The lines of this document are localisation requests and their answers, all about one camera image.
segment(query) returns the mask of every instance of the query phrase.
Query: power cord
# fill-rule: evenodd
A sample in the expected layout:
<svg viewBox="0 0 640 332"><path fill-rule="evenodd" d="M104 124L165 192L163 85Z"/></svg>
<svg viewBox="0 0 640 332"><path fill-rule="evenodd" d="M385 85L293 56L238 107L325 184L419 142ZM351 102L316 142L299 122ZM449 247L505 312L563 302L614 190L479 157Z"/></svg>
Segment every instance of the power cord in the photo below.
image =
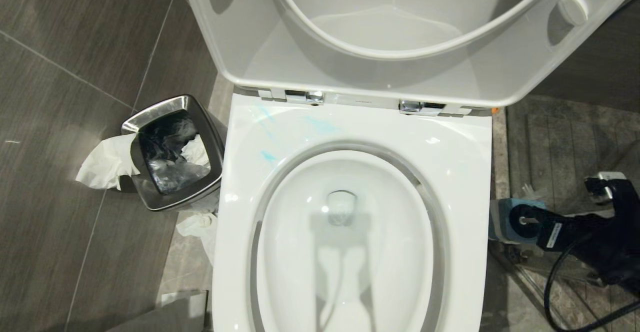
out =
<svg viewBox="0 0 640 332"><path fill-rule="evenodd" d="M640 309L640 301L637 301L637 302L631 303L630 305L626 305L621 309L615 312L612 312L611 314L608 314L604 318L596 320L594 323L591 323L590 325L587 325L582 328L578 328L576 330L565 330L562 327L558 326L558 324L554 321L553 316L551 316L551 303L550 303L551 286L553 285L554 280L556 279L556 275L558 274L560 265L562 265L562 263L565 261L567 256L569 256L569 253L574 249L574 247L587 241L593 236L594 236L593 233L589 233L573 241L573 243L567 246L567 248L562 252L562 254L560 254L560 257L558 257L555 264L553 264L553 268L551 268L551 273L549 274L549 278L546 281L546 286L544 287L544 314L546 315L546 320L549 322L549 325L551 325L553 330L556 332L590 332L606 325L607 323L611 323L626 314L629 314L637 309Z"/></svg>

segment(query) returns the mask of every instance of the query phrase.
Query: toilet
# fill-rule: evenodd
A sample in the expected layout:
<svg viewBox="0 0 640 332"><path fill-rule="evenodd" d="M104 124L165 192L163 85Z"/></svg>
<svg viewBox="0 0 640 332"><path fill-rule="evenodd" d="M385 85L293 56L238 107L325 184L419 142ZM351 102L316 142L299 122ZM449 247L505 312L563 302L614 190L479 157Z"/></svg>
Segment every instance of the toilet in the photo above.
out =
<svg viewBox="0 0 640 332"><path fill-rule="evenodd" d="M477 331L492 107L624 0L189 0L235 85L217 332Z"/></svg>

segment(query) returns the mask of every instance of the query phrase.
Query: toilet bowl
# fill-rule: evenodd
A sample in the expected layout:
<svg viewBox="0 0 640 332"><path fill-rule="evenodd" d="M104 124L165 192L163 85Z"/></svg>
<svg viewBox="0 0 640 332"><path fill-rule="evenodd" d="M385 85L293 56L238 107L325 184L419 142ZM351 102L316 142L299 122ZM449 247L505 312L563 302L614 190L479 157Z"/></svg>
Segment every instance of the toilet bowl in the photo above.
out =
<svg viewBox="0 0 640 332"><path fill-rule="evenodd" d="M235 84L217 332L468 332L492 107L623 0L189 0Z"/></svg>

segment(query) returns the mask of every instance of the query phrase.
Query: stainless steel trash can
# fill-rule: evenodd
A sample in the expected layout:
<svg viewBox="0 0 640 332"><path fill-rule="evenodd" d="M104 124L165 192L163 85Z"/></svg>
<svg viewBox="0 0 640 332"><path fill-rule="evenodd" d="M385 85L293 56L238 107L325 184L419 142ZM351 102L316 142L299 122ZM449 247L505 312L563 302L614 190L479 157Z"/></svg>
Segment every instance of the stainless steel trash can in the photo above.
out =
<svg viewBox="0 0 640 332"><path fill-rule="evenodd" d="M121 132L136 134L131 158L140 174L132 179L147 209L186 209L202 198L219 195L227 128L193 96L147 107L122 123ZM206 150L208 171L181 155L197 135ZM212 200L217 204L217 197Z"/></svg>

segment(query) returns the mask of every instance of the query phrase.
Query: floor tile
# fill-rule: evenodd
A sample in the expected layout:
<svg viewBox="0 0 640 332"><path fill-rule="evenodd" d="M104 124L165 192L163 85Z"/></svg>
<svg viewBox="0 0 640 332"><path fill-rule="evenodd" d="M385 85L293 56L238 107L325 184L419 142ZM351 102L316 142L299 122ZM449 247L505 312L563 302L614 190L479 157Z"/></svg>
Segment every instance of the floor tile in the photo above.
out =
<svg viewBox="0 0 640 332"><path fill-rule="evenodd" d="M0 30L133 105L170 0L0 0Z"/></svg>
<svg viewBox="0 0 640 332"><path fill-rule="evenodd" d="M103 198L74 178L131 109L3 37L0 56L0 331L61 332Z"/></svg>
<svg viewBox="0 0 640 332"><path fill-rule="evenodd" d="M176 217L148 211L136 193L107 192L68 332L102 332L154 309Z"/></svg>
<svg viewBox="0 0 640 332"><path fill-rule="evenodd" d="M136 109L185 93L208 104L218 71L193 14L185 0L171 3Z"/></svg>

